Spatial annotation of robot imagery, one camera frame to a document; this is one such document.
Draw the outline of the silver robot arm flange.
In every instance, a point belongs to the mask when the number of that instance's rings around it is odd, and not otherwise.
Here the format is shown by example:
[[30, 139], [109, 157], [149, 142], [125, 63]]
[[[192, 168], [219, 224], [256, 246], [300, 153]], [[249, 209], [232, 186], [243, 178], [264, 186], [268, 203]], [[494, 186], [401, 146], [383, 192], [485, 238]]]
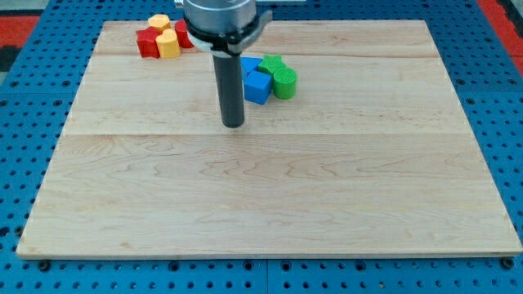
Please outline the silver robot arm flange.
[[255, 0], [175, 0], [174, 4], [183, 10], [191, 43], [220, 58], [246, 51], [273, 20], [271, 11], [257, 13]]

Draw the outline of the red block behind arm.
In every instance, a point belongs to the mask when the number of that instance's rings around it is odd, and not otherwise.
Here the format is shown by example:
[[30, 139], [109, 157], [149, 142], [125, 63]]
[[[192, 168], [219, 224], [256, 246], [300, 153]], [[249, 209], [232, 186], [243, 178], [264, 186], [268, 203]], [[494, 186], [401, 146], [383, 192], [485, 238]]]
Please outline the red block behind arm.
[[194, 44], [189, 39], [186, 21], [184, 19], [179, 19], [175, 22], [174, 30], [177, 34], [177, 40], [181, 48], [191, 49], [194, 47]]

